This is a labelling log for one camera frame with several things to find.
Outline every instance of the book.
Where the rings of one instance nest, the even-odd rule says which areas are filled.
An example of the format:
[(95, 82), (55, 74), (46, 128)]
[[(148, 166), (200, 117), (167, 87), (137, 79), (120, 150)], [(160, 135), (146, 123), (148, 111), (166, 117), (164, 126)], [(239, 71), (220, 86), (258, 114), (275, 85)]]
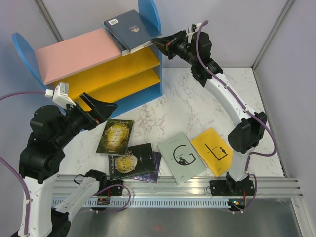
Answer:
[(128, 147), (123, 157), (109, 156), (110, 179), (123, 179), (156, 171), (150, 143)]
[(112, 37), (112, 39), (114, 40), (114, 43), (122, 51), (122, 56), (126, 56), (126, 55), (130, 54), (130, 51), (127, 48), (125, 48), (123, 44), (120, 43), (120, 41), (109, 31), (108, 28), (106, 28), (106, 26), (104, 25), (104, 22), (102, 23), (102, 26), (105, 29), (105, 31)]
[(108, 119), (96, 152), (124, 156), (133, 124), (131, 120)]
[(151, 45), (151, 39), (161, 36), (161, 32), (136, 10), (106, 20), (103, 25), (130, 53)]
[(154, 173), (137, 175), (137, 176), (131, 177), (131, 179), (142, 180), (142, 181), (151, 182), (151, 183), (157, 183), (158, 176), (159, 176), (161, 153), (160, 152), (153, 152), (153, 157), (154, 157), (156, 171)]
[(213, 128), (193, 139), (191, 144), (217, 177), (231, 167), (233, 150)]
[(178, 184), (205, 171), (205, 165), (184, 133), (158, 145)]

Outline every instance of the marble table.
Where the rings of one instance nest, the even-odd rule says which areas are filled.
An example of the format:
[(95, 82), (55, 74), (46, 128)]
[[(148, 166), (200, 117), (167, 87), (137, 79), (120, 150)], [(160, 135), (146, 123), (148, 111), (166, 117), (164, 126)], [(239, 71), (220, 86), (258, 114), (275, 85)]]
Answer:
[[(249, 106), (259, 112), (263, 110), (251, 68), (226, 68), (224, 73)], [(116, 119), (135, 121), (130, 146), (150, 142), (153, 151), (158, 151), (158, 143), (180, 132), (190, 140), (211, 127), (227, 142), (227, 136), (234, 128), (223, 107), (194, 80), (189, 68), (163, 69), (163, 96)], [(60, 165), (60, 174), (85, 174), (90, 169), (109, 173), (108, 157), (95, 152), (104, 126), (80, 133), (64, 148), (66, 157)], [(272, 150), (273, 143), (265, 132), (256, 151), (269, 153)], [(253, 156), (249, 172), (259, 177), (283, 177), (277, 155), (270, 158)], [(172, 176), (163, 159), (159, 175)], [(199, 176), (215, 175), (207, 168)]]

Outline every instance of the gray wall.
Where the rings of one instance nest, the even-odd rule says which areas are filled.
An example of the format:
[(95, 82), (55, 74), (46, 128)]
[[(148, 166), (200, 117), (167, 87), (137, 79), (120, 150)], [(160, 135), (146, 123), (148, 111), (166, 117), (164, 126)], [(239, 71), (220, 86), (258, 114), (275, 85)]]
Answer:
[[(54, 43), (44, 20), (31, 0), (2, 0), (0, 7), (0, 96), (21, 90), (42, 90), (18, 57), (11, 34), (20, 32), (32, 47)], [(19, 156), (31, 132), (34, 111), (49, 103), (40, 95), (21, 95), (0, 102), (0, 156), (18, 169)], [(11, 236), (22, 219), (23, 189), (0, 163), (0, 230)]]
[[(43, 0), (64, 39), (98, 29), (101, 23), (128, 10), (138, 0)], [(212, 57), (223, 67), (250, 67), (286, 0), (155, 0), (162, 33), (170, 35), (209, 20), (205, 31)], [(165, 67), (188, 67), (164, 57)]]
[(316, 1), (295, 1), (256, 76), (281, 159), (297, 177), (316, 224)]

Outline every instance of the gray floor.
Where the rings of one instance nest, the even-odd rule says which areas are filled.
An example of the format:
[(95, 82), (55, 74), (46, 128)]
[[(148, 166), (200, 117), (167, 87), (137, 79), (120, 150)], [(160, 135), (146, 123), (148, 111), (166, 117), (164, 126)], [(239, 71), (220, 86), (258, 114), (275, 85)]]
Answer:
[(76, 217), (68, 237), (301, 237), (290, 202), (257, 200), (244, 214), (130, 208)]

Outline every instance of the barcode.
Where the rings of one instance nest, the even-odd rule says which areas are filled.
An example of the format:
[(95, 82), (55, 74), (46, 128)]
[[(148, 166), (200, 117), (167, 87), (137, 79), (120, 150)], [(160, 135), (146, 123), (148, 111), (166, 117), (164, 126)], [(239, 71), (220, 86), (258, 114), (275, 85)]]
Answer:
[(118, 21), (117, 19), (113, 19), (113, 20), (108, 21), (108, 22), (109, 22), (109, 24), (112, 26), (112, 25), (118, 23), (119, 21)]

